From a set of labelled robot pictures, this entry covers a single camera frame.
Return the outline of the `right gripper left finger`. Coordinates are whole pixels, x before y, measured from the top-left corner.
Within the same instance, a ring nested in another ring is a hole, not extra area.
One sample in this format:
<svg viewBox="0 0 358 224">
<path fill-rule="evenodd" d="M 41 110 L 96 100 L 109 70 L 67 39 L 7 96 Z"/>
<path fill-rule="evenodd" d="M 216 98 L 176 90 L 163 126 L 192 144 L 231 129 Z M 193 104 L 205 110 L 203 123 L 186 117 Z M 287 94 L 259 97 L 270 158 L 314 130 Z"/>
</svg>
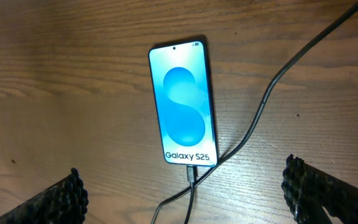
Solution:
<svg viewBox="0 0 358 224">
<path fill-rule="evenodd" d="M 0 224 L 83 224 L 88 191 L 76 168 L 71 174 L 0 216 Z"/>
</svg>

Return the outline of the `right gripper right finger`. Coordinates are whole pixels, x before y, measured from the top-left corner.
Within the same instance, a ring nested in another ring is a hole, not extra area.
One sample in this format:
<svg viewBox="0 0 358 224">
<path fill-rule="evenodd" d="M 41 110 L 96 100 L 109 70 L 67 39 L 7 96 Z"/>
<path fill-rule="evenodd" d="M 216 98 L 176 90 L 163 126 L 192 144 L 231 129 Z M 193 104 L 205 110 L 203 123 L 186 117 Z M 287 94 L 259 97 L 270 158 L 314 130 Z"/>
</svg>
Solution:
<svg viewBox="0 0 358 224">
<path fill-rule="evenodd" d="M 297 223 L 358 223 L 358 188 L 292 154 L 286 159 L 282 190 Z"/>
</svg>

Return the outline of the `blue Galaxy smartphone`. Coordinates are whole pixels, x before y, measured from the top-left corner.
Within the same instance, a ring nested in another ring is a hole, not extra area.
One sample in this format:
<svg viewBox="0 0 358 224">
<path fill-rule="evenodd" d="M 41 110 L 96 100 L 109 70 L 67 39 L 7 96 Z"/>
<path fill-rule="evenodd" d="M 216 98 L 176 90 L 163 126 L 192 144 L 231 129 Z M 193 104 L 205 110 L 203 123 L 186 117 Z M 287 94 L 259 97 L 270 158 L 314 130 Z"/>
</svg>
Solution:
<svg viewBox="0 0 358 224">
<path fill-rule="evenodd" d="M 205 35 L 155 44 L 148 53 L 163 158 L 169 164 L 218 163 Z"/>
</svg>

